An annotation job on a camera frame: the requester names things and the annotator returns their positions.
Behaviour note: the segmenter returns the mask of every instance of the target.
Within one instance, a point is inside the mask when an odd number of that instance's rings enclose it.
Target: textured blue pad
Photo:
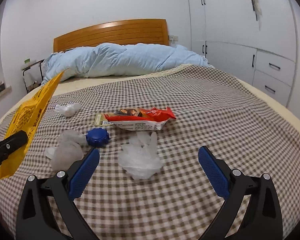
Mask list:
[[[70,200],[73,201],[75,198],[81,197],[82,192],[86,188],[86,185],[99,164],[99,160],[99,151],[97,149],[93,149],[69,182],[68,196]]]
[[[204,147],[199,149],[198,160],[214,191],[219,197],[227,200],[230,194],[228,179]]]

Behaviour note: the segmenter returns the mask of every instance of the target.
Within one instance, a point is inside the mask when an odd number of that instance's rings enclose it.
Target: blue plastic lid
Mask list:
[[[109,140],[109,133],[102,128],[94,128],[90,130],[87,135],[87,143],[92,147],[102,147],[103,145],[106,145]]]

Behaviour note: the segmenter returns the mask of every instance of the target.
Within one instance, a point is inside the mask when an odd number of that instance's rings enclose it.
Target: light blue blanket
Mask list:
[[[66,70],[62,80],[76,77],[139,76],[181,64],[208,66],[207,59],[187,48],[159,44],[118,45],[103,43],[96,47],[78,47],[66,52],[51,54],[43,62],[47,83]]]

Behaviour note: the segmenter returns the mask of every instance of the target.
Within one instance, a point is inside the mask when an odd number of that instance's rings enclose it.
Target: headboard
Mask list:
[[[167,22],[163,19],[136,19],[93,25],[76,30],[53,41],[53,51],[109,42],[120,45],[146,43],[169,45]]]

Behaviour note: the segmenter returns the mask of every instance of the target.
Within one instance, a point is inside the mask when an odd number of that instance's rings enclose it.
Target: black cabinet handle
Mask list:
[[[269,92],[275,94],[275,90],[273,90],[272,88],[265,86],[265,89],[268,90]]]
[[[271,63],[269,63],[269,67],[271,67],[271,68],[273,68],[273,69],[275,69],[275,70],[277,70],[277,71],[280,71],[280,70],[281,70],[280,67],[278,67],[278,66],[276,66],[276,65],[273,65],[273,64],[271,64]]]
[[[255,57],[256,55],[254,55],[253,54],[253,57],[252,57],[252,67],[254,67],[254,57]]]

